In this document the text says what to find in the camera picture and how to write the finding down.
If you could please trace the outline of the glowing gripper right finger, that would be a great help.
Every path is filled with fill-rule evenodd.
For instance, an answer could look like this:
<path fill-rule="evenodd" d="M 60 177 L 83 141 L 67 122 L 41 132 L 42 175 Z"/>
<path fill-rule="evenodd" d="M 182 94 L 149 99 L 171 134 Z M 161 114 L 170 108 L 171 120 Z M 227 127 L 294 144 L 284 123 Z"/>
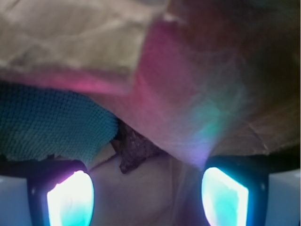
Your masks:
<path fill-rule="evenodd" d="M 219 155 L 210 157 L 201 182 L 211 226 L 299 226 L 300 157 Z"/>

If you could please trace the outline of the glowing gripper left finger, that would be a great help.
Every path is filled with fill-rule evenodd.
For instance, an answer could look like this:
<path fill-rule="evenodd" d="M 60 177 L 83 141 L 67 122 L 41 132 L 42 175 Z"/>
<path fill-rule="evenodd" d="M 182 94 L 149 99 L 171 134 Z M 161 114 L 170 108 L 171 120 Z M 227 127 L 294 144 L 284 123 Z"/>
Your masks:
<path fill-rule="evenodd" d="M 95 190 L 79 160 L 2 161 L 2 226 L 88 226 Z"/>

